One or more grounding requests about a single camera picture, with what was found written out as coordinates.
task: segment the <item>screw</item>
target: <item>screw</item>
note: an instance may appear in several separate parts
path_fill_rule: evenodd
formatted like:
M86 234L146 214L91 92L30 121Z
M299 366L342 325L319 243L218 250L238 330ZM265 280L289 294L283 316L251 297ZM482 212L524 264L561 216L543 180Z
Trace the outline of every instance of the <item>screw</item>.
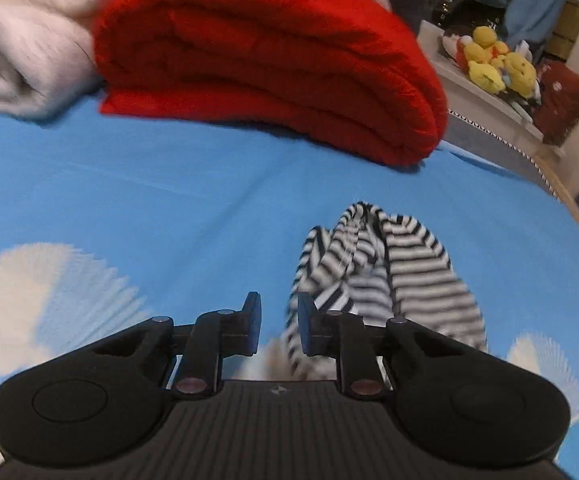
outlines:
M176 389L182 394L199 394L207 390L207 383L198 377L185 377L176 383Z
M383 391L383 385L373 379L359 379L351 383L351 391L361 396L374 396Z

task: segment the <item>ribbed surface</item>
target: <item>ribbed surface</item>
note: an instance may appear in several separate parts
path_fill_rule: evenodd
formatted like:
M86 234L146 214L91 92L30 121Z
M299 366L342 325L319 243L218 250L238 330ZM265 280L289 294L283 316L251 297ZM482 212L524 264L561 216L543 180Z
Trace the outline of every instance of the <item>ribbed surface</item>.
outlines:
M120 459L80 470L0 468L0 480L511 478L563 477L547 464L486 472L441 462L398 433L382 405L347 399L330 382L228 381L213 399L179 403L151 441Z

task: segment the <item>bed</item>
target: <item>bed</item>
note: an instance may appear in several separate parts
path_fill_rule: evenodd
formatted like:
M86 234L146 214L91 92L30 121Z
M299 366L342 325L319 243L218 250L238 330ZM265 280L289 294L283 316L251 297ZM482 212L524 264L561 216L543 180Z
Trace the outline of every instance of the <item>bed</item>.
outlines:
M179 324L262 295L279 336L301 245L363 200L444 243L490 352L572 406L557 458L579 480L579 226L531 160L453 116L420 166L386 168L256 125L0 116L0 382L159 314Z

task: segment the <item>brown pillow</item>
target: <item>brown pillow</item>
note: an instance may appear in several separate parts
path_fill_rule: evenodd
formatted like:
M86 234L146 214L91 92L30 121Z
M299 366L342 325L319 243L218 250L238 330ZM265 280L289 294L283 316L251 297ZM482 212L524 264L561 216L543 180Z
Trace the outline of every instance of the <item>brown pillow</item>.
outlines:
M579 75L560 61L545 60L537 66L540 107L532 115L543 133L543 143L562 146L579 121Z

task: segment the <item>red cushion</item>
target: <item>red cushion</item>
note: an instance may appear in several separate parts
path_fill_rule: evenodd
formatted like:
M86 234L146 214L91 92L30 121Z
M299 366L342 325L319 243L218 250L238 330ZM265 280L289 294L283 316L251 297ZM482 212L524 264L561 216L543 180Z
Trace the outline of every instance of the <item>red cushion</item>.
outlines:
M537 67L542 104L534 111L534 125L544 144L562 146L579 121L579 75L565 63L548 59Z
M373 0L110 0L95 26L103 113L255 120L384 164L447 123L414 35Z

